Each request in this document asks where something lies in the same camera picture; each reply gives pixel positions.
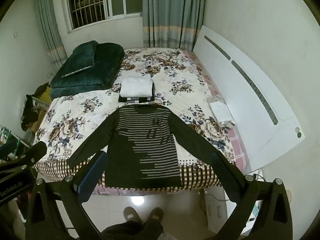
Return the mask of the black striped long-sleeve shirt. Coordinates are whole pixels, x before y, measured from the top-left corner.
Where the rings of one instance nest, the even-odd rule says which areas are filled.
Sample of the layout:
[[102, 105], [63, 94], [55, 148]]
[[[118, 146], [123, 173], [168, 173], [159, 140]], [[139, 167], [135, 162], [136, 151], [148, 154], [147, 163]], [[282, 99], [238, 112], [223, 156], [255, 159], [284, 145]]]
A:
[[176, 145], [205, 164], [220, 152], [167, 107], [128, 105], [109, 115], [67, 162], [74, 168], [106, 148], [108, 187], [182, 187]]

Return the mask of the right slipper foot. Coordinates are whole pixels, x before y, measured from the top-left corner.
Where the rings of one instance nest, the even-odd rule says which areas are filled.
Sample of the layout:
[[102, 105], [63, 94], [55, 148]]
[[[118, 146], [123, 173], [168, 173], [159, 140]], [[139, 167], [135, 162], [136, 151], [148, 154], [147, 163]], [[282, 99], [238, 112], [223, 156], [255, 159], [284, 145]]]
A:
[[163, 220], [163, 217], [164, 217], [163, 210], [160, 207], [156, 207], [150, 212], [148, 220], [155, 220], [161, 223]]

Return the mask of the white power strip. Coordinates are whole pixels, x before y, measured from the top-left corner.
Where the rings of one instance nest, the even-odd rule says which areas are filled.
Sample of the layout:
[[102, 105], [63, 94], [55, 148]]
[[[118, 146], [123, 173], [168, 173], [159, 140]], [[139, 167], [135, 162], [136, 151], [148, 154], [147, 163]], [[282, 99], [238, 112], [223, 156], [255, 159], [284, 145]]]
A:
[[208, 229], [214, 233], [227, 221], [225, 192], [222, 187], [212, 186], [204, 190]]

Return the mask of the dark clothes pile on box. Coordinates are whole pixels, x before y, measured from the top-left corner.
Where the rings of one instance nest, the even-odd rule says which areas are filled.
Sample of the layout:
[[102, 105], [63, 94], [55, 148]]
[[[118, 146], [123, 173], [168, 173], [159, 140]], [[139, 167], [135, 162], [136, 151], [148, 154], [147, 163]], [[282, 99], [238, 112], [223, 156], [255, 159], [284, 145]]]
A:
[[27, 94], [21, 117], [21, 129], [26, 132], [39, 121], [41, 111], [46, 111], [52, 103], [49, 83], [40, 85], [34, 94]]

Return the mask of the slipper foot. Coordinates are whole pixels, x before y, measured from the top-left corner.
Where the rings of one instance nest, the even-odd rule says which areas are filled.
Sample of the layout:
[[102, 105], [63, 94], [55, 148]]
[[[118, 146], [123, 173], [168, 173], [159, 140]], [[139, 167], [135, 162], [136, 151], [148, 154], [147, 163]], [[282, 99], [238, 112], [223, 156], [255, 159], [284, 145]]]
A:
[[150, 212], [148, 220], [155, 220], [161, 223], [163, 220], [163, 217], [164, 217], [163, 210], [160, 207], [156, 207]]
[[128, 206], [124, 209], [123, 211], [123, 215], [124, 218], [127, 222], [129, 221], [133, 221], [133, 222], [137, 222], [137, 223], [142, 223], [142, 219], [140, 218], [139, 214], [137, 213], [137, 211], [131, 207]]

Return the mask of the white bed headboard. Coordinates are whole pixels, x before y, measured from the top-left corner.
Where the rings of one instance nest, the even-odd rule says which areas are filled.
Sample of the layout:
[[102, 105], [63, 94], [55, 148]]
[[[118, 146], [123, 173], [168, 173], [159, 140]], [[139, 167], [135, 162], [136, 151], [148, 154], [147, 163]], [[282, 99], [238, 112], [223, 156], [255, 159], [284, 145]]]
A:
[[251, 170], [266, 166], [304, 140], [302, 127], [280, 90], [235, 45], [202, 26], [193, 52], [235, 120]]

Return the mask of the barred window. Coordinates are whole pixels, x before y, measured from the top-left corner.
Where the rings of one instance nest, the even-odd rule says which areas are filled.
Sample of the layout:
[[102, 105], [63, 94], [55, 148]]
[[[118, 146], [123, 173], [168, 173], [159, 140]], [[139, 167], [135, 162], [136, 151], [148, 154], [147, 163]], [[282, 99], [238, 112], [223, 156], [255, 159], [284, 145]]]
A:
[[66, 0], [71, 28], [108, 20], [139, 16], [142, 0]]

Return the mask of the dark green folded quilt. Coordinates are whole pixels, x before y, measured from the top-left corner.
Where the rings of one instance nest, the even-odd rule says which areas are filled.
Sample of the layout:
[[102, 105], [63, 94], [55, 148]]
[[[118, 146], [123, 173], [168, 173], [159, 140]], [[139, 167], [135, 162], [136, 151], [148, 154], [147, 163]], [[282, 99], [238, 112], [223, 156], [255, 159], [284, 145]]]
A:
[[124, 56], [125, 51], [121, 45], [111, 42], [98, 43], [93, 67], [68, 77], [62, 77], [62, 67], [58, 70], [50, 83], [51, 98], [111, 88]]

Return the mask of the green shelf rack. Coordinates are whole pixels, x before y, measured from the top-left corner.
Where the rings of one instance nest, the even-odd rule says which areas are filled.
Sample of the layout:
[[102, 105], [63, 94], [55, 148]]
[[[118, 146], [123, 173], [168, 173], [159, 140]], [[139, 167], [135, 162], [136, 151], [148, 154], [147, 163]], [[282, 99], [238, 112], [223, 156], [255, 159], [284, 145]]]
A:
[[21, 138], [10, 129], [1, 126], [1, 161], [11, 161], [24, 155], [29, 148]]

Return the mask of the left slipper foot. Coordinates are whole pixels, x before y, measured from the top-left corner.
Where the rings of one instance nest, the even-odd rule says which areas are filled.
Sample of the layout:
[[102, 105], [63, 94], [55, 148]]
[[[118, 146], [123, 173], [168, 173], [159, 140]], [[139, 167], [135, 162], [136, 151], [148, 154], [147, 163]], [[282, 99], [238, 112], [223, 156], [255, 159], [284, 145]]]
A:
[[142, 223], [142, 219], [140, 218], [139, 214], [137, 213], [137, 211], [131, 207], [128, 206], [124, 209], [123, 211], [123, 215], [124, 218], [127, 222], [129, 221], [133, 221], [133, 222], [137, 222], [137, 223]]

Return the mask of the white cloth near headboard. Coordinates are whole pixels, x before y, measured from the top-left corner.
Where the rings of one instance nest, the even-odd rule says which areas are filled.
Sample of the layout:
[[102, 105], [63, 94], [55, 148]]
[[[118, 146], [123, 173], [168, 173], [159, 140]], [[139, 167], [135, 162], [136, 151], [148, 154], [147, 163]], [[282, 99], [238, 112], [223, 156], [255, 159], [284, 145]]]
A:
[[214, 115], [215, 120], [220, 124], [236, 124], [225, 101], [218, 96], [207, 98], [208, 105]]

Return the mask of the dark green pillow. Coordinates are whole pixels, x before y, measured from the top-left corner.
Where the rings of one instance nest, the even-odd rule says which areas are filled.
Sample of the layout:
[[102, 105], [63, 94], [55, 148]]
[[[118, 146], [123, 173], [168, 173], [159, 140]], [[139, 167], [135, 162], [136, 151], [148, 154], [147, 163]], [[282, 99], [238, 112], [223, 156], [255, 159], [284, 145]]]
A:
[[93, 67], [97, 45], [98, 42], [95, 40], [78, 45], [63, 65], [62, 77], [68, 77]]

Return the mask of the floral bed sheet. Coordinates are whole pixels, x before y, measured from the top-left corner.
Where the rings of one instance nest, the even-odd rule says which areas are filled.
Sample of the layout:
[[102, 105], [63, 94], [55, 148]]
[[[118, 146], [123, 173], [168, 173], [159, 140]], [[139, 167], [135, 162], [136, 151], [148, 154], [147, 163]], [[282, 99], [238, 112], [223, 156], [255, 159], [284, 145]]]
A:
[[51, 181], [74, 175], [95, 152], [108, 155], [95, 194], [145, 196], [220, 186], [207, 154], [240, 170], [244, 148], [218, 123], [202, 66], [186, 51], [125, 50], [111, 88], [55, 96], [36, 132], [47, 145], [37, 170]]

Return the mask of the blue-grey left curtain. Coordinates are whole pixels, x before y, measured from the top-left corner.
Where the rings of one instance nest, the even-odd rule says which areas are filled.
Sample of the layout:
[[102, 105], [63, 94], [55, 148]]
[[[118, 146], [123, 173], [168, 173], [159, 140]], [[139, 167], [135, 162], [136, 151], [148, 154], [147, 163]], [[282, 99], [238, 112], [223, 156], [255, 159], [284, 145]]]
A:
[[35, 0], [35, 9], [47, 54], [55, 69], [59, 70], [67, 60], [67, 54], [57, 26], [53, 0]]

